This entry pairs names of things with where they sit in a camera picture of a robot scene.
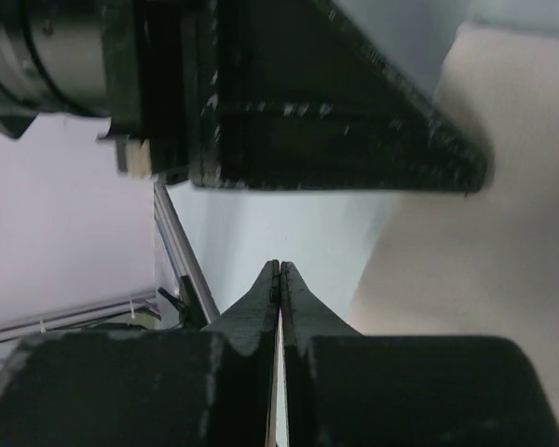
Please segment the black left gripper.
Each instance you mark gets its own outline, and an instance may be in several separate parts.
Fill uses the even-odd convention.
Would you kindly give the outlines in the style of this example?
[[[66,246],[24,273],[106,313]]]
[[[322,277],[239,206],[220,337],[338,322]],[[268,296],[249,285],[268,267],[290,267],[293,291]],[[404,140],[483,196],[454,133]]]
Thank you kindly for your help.
[[[101,1],[98,13],[118,170],[218,179],[218,2]]]

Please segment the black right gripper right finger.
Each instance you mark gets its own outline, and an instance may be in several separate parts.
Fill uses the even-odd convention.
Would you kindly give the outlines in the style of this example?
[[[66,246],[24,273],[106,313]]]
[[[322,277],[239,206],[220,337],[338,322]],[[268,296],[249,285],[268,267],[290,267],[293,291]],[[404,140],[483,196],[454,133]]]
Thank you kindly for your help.
[[[559,446],[518,345],[493,336],[366,336],[280,266],[292,446]]]

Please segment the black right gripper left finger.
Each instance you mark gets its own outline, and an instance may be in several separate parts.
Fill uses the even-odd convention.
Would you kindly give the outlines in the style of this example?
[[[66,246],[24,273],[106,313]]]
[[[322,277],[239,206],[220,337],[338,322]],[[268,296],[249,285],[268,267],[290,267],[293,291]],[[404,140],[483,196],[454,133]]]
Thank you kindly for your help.
[[[280,265],[199,331],[28,337],[0,372],[0,446],[272,446]]]

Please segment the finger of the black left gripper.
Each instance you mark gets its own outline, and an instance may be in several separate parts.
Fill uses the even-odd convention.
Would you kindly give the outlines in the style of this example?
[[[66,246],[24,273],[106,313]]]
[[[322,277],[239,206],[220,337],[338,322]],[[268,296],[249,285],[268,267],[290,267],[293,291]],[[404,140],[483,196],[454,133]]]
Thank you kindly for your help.
[[[475,193],[488,159],[331,1],[188,16],[189,178],[257,191]]]

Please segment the white cloth napkin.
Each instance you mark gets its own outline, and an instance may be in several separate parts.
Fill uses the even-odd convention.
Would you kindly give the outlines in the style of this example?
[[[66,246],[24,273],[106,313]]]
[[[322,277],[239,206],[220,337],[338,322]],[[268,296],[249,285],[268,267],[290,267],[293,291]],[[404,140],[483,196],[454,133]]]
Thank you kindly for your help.
[[[559,421],[559,37],[461,26],[435,101],[486,149],[486,184],[469,196],[398,198],[348,323],[511,339]]]

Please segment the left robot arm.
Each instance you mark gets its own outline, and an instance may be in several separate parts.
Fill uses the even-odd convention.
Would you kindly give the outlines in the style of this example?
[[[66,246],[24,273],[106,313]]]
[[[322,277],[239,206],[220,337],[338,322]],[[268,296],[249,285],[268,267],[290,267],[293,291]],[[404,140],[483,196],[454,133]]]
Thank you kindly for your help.
[[[129,175],[475,193],[488,159],[331,1],[0,1],[0,133],[108,118]]]

